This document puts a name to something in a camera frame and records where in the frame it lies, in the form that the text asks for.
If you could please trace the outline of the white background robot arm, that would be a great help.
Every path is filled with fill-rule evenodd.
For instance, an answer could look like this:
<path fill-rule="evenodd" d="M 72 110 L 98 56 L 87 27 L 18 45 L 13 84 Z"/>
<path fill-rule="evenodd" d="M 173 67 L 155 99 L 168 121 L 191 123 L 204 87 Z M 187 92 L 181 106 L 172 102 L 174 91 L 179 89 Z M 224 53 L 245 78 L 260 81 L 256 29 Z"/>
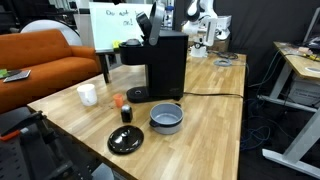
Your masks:
<path fill-rule="evenodd" d="M 187 22 L 182 31 L 192 37 L 192 57 L 206 57 L 207 48 L 215 40 L 225 40 L 230 35 L 232 16 L 218 16 L 213 9 L 213 2 L 214 0 L 191 0 L 187 9 Z"/>

